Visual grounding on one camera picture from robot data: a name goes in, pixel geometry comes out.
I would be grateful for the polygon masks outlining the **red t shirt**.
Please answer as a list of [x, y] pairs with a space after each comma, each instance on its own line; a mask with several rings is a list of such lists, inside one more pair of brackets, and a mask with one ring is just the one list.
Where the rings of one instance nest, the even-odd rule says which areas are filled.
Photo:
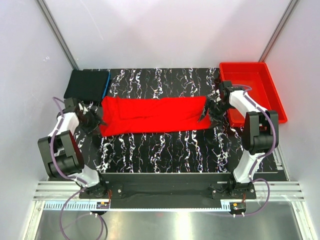
[[209, 116], [199, 120], [206, 98], [130, 99], [107, 96], [102, 101], [103, 137], [131, 133], [169, 133], [208, 129]]

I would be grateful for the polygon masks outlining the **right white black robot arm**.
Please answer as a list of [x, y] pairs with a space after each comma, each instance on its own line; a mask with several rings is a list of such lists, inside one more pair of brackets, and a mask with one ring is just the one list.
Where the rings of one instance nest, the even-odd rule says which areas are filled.
[[223, 124], [225, 112], [236, 109], [244, 117], [242, 147], [237, 167], [233, 170], [220, 194], [239, 198], [253, 190], [253, 176], [260, 162], [273, 153], [279, 144], [279, 115], [258, 104], [248, 92], [251, 87], [223, 81], [218, 86], [218, 96], [206, 97], [199, 121], [209, 117], [210, 127]]

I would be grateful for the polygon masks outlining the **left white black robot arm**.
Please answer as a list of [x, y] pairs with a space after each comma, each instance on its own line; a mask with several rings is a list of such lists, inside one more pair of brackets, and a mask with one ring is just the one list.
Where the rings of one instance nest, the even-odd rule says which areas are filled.
[[58, 105], [57, 123], [48, 136], [40, 138], [37, 145], [47, 175], [75, 182], [84, 192], [96, 198], [108, 193], [102, 175], [85, 164], [84, 157], [75, 141], [74, 133], [80, 128], [87, 136], [101, 134], [100, 126], [107, 124], [93, 110], [76, 98], [67, 98], [64, 109]]

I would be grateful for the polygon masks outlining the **folded black t shirt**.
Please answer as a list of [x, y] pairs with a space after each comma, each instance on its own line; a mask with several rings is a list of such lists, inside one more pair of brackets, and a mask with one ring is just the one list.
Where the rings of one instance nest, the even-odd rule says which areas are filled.
[[84, 102], [101, 102], [108, 73], [97, 70], [73, 70], [63, 97]]

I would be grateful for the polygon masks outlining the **red plastic bin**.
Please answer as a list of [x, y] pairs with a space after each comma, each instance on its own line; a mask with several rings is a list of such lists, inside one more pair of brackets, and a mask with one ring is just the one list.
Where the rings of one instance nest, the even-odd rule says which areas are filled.
[[262, 107], [275, 110], [280, 124], [288, 121], [278, 91], [264, 62], [221, 62], [220, 80], [251, 87], [249, 96]]

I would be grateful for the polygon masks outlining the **left small electronics board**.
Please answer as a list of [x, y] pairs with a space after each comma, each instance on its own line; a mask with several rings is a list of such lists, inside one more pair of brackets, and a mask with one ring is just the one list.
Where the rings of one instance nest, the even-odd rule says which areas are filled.
[[110, 208], [110, 202], [109, 201], [98, 201], [96, 203], [96, 209], [97, 210], [107, 210]]

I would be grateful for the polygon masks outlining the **small electronics board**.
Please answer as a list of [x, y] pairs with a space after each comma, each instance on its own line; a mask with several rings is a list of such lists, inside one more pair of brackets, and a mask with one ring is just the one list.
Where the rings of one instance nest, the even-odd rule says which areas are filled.
[[107, 210], [110, 208], [110, 202], [109, 201], [98, 201], [96, 203], [96, 209], [97, 210]]
[[234, 211], [240, 211], [246, 209], [247, 205], [245, 202], [234, 202], [230, 205], [230, 207]]

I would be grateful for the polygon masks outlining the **right small electronics board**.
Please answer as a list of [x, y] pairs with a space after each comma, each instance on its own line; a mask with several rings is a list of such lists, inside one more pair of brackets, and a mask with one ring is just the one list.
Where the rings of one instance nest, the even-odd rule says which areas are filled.
[[230, 207], [234, 211], [240, 211], [246, 209], [247, 205], [245, 202], [234, 202], [230, 205]]

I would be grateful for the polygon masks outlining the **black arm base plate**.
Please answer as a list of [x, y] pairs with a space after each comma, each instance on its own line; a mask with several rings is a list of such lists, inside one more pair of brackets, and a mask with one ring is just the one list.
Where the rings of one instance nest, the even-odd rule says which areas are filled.
[[104, 173], [112, 209], [176, 210], [219, 208], [220, 200], [255, 200], [253, 183], [231, 173]]

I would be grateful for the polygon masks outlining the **aluminium table edge rail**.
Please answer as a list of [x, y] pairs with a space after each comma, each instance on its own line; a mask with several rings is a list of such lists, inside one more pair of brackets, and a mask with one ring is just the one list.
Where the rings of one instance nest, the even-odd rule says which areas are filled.
[[[300, 185], [295, 181], [270, 181], [267, 186], [258, 181], [247, 193], [227, 193], [223, 191], [225, 182], [108, 182], [111, 199], [124, 199], [131, 196], [152, 197], [209, 197], [218, 200], [262, 201], [269, 196], [270, 201], [302, 202], [304, 196]], [[80, 190], [74, 182], [40, 181], [33, 196], [34, 201], [66, 200]]]

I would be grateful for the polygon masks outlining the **left aluminium frame post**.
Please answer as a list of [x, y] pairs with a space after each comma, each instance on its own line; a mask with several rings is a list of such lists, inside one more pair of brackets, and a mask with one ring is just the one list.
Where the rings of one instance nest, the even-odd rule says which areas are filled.
[[80, 68], [79, 68], [70, 48], [68, 47], [68, 44], [65, 41], [46, 1], [45, 0], [35, 0], [35, 2], [38, 5], [42, 15], [44, 16], [49, 28], [51, 29], [55, 39], [57, 40], [62, 52], [64, 53], [67, 61], [69, 62], [70, 66], [72, 67], [73, 70], [79, 70]]

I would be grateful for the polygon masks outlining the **aluminium frame post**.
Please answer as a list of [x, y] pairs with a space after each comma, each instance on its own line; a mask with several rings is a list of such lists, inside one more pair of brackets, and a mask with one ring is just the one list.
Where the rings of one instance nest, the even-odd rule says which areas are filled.
[[279, 39], [281, 33], [285, 29], [287, 23], [289, 22], [291, 16], [293, 15], [296, 7], [300, 3], [300, 0], [290, 0], [287, 7], [285, 8], [280, 20], [278, 21], [271, 37], [269, 38], [264, 50], [262, 51], [262, 54], [260, 58], [258, 59], [258, 62], [264, 63], [271, 53], [273, 47], [275, 46], [277, 40]]
[[35, 2], [38, 5], [42, 15], [44, 16], [49, 28], [51, 29], [55, 39], [57, 40], [62, 52], [64, 53], [67, 61], [69, 62], [70, 66], [72, 67], [73, 70], [79, 70], [80, 68], [79, 68], [70, 48], [68, 47], [68, 44], [65, 41], [46, 1], [45, 0], [35, 0]]

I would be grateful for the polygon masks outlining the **right aluminium frame post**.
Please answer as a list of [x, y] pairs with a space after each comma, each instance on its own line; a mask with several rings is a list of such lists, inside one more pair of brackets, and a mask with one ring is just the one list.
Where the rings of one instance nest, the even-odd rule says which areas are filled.
[[273, 47], [275, 46], [277, 40], [279, 39], [281, 33], [285, 29], [287, 23], [289, 22], [291, 16], [293, 15], [296, 7], [300, 3], [300, 0], [290, 0], [287, 7], [285, 8], [280, 20], [278, 21], [271, 37], [269, 38], [264, 50], [262, 51], [262, 54], [260, 58], [258, 59], [258, 62], [264, 63], [271, 53]]

